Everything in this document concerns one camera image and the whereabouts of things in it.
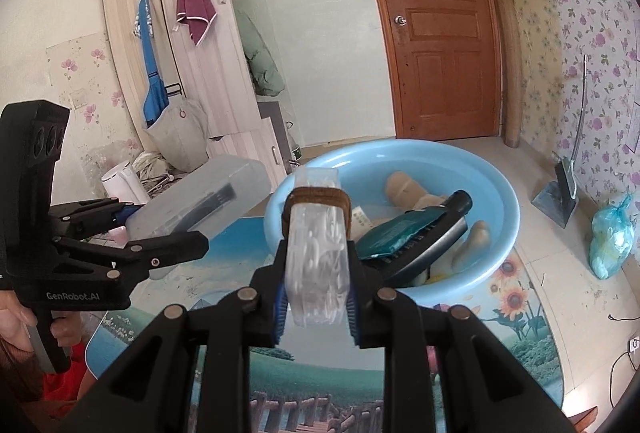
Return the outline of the person's left hand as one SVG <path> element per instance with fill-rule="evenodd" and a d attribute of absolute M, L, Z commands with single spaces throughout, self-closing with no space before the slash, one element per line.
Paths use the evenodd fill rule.
<path fill-rule="evenodd" d="M 31 354 L 32 340 L 28 328 L 37 326 L 37 319 L 30 309 L 17 300 L 13 291 L 0 293 L 1 338 L 22 352 Z M 50 328 L 58 346 L 73 347 L 81 342 L 82 322 L 79 313 L 62 313 Z"/>

